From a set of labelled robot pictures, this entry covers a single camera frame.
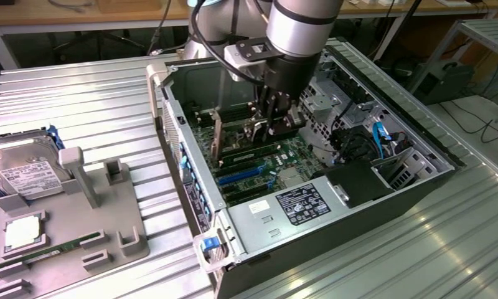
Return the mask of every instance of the power supply label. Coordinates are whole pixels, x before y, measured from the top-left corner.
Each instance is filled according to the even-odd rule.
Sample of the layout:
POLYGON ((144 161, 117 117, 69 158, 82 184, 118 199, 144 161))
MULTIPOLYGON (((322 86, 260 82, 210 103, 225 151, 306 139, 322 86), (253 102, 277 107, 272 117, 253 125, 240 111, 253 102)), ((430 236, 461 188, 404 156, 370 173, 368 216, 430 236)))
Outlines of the power supply label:
POLYGON ((61 181, 48 161, 0 170, 0 175, 21 196, 61 187, 61 181))
POLYGON ((277 195, 277 200, 294 226, 330 212, 313 184, 277 195))

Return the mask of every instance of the blue pcie slot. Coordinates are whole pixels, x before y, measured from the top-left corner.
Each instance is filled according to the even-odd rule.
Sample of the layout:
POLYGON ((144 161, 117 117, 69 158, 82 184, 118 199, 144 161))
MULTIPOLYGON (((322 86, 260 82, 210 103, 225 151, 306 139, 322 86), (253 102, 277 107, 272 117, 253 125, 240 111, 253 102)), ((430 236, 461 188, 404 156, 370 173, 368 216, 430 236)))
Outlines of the blue pcie slot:
POLYGON ((258 176, 262 173, 264 167, 264 165, 258 166, 252 170, 244 171, 242 173, 237 173, 232 176, 221 178, 218 181, 220 186, 241 181, 242 179, 250 178, 252 176, 258 176))

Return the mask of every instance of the green circuit board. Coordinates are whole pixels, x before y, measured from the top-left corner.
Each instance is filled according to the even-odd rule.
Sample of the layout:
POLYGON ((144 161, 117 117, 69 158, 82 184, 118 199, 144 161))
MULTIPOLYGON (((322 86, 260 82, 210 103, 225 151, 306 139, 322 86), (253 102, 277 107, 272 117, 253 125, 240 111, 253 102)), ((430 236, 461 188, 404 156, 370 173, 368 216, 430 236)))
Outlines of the green circuit board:
MULTIPOLYGON (((262 168, 261 174, 220 186, 218 181, 225 176, 216 176, 214 174, 221 169, 225 169, 225 168, 220 167, 218 163, 213 161, 212 155, 210 155, 210 143, 213 140, 214 127, 209 126, 209 127, 201 128, 197 125, 193 125, 192 129, 193 129, 194 137, 197 139, 197 143, 200 145, 202 155, 205 157, 208 166, 210 168, 210 172, 214 176, 216 183, 224 195, 224 199, 230 206, 241 204, 242 202, 246 202, 254 199, 256 197, 260 197, 265 194, 269 194, 272 192, 277 192, 285 189, 288 186, 285 185, 281 178, 278 177, 278 174, 282 170, 285 169, 292 170, 292 168, 294 168, 298 173, 297 181, 300 179, 302 179, 302 181, 309 181, 313 173, 324 168, 316 155, 309 149, 309 144, 304 141, 301 136, 297 135, 293 138, 276 141, 272 144, 265 145, 266 149, 272 148, 273 154, 264 153, 262 157, 250 159, 249 162, 246 162, 246 163, 253 164, 253 166, 248 169, 254 169, 256 167, 261 166, 262 168), (261 186, 264 188, 265 185, 268 187, 265 190, 261 190, 261 192, 256 192, 254 194, 250 194, 246 197, 240 196, 244 193, 244 191, 250 192, 252 190, 254 190, 257 186, 261 186)), ((233 148, 233 146, 240 147, 240 148, 244 148, 245 146, 248 146, 246 144, 248 141, 244 141, 236 138, 236 132, 232 132, 232 133, 226 132, 225 135, 226 135, 225 136, 226 142, 224 143, 225 149, 228 147, 233 148)), ((242 169, 241 171, 230 173, 229 175, 236 175, 238 173, 242 173, 248 169, 242 169)))

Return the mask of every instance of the motherboard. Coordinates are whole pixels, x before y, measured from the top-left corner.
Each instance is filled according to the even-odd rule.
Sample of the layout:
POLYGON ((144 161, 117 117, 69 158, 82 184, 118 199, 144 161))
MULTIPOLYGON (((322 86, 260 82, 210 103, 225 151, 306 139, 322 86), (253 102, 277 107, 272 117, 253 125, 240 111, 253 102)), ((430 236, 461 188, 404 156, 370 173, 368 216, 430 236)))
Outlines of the motherboard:
POLYGON ((190 127, 229 206, 309 181, 324 168, 301 136, 252 146, 244 144, 236 130, 225 132, 226 151, 216 162, 210 154, 214 126, 194 121, 190 127))

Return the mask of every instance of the aluminum profile table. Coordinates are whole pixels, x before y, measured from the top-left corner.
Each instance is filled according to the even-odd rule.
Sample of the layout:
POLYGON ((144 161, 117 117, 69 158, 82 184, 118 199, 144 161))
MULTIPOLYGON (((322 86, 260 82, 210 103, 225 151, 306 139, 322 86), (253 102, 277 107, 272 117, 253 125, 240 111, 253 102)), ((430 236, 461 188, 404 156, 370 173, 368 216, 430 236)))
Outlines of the aluminum profile table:
MULTIPOLYGON (((485 47, 498 54, 498 19, 456 21, 429 57, 425 67, 421 69, 421 72, 413 76, 413 80, 408 88, 412 93, 416 92, 417 88, 420 87, 426 74, 430 72, 433 64, 441 59, 441 56, 452 45, 458 33, 465 34, 469 39, 480 42, 485 47)), ((462 49, 457 51, 454 58, 460 59, 465 49, 466 47, 462 47, 462 49)))
MULTIPOLYGON (((498 297, 498 169, 348 44, 330 44, 469 165, 400 218, 237 298, 498 297)), ((145 66, 173 56, 3 72, 0 133, 54 124, 86 168, 130 166, 150 255, 44 298, 212 298, 150 118, 145 66)))

